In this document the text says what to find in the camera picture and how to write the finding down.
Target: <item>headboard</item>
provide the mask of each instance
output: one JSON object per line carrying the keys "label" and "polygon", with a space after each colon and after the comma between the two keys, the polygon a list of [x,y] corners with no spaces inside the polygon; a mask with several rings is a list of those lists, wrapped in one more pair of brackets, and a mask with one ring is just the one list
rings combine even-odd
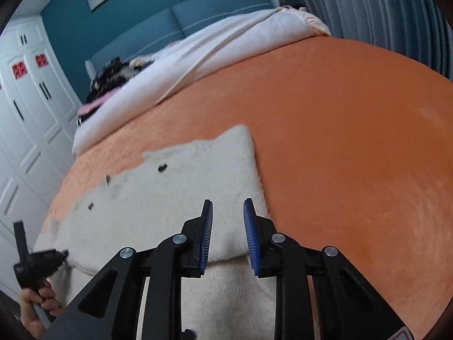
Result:
{"label": "headboard", "polygon": [[110,60],[127,61],[157,52],[227,16],[273,9],[279,0],[187,0],[150,16],[135,25],[85,62],[91,79]]}

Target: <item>hand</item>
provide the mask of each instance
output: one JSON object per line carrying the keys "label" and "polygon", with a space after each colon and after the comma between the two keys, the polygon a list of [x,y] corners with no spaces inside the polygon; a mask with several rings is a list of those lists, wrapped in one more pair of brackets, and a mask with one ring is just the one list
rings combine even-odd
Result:
{"label": "hand", "polygon": [[20,321],[35,339],[40,339],[46,330],[36,316],[33,304],[40,304],[45,310],[50,311],[52,316],[59,316],[62,312],[60,303],[55,299],[52,286],[47,280],[44,281],[44,284],[45,287],[39,290],[39,295],[31,289],[24,289],[19,296]]}

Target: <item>orange blanket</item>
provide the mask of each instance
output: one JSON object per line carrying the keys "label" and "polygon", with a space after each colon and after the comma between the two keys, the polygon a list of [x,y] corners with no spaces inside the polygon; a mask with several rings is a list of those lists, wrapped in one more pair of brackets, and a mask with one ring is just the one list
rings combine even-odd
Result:
{"label": "orange blanket", "polygon": [[421,340],[453,295],[453,85],[364,43],[310,38],[205,78],[78,157],[49,218],[144,151],[246,124],[277,228],[337,246]]}

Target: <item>door handle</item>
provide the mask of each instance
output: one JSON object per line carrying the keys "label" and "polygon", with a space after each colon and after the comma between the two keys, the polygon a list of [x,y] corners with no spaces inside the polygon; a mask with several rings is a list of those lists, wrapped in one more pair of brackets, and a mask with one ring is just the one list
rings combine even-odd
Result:
{"label": "door handle", "polygon": [[23,118],[23,115],[22,115],[22,113],[21,113],[21,112],[20,112],[20,110],[19,110],[19,107],[17,106],[17,103],[16,103],[16,101],[15,101],[15,100],[13,100],[13,103],[14,103],[14,106],[16,106],[16,110],[17,110],[17,112],[19,112],[19,116],[20,116],[20,118],[22,119],[22,121],[25,121],[25,120],[24,120],[24,118]]}
{"label": "door handle", "polygon": [[49,97],[47,97],[47,94],[46,94],[44,88],[42,87],[42,84],[41,84],[41,83],[39,84],[39,88],[41,88],[41,91],[42,91],[42,93],[44,94],[44,97],[46,97],[46,100],[49,101]]}
{"label": "door handle", "polygon": [[49,96],[49,98],[52,99],[52,96],[50,95],[50,92],[46,87],[46,83],[42,82],[42,85],[44,86],[44,89],[47,91],[47,95]]}

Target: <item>gray handle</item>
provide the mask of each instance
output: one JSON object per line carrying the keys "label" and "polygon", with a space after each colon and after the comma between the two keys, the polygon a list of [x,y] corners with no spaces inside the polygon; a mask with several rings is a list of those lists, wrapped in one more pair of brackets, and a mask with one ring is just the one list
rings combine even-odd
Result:
{"label": "gray handle", "polygon": [[35,310],[36,315],[41,321],[44,328],[47,330],[50,325],[55,321],[55,317],[50,314],[49,311],[46,311],[43,307],[38,304],[33,304],[33,309]]}

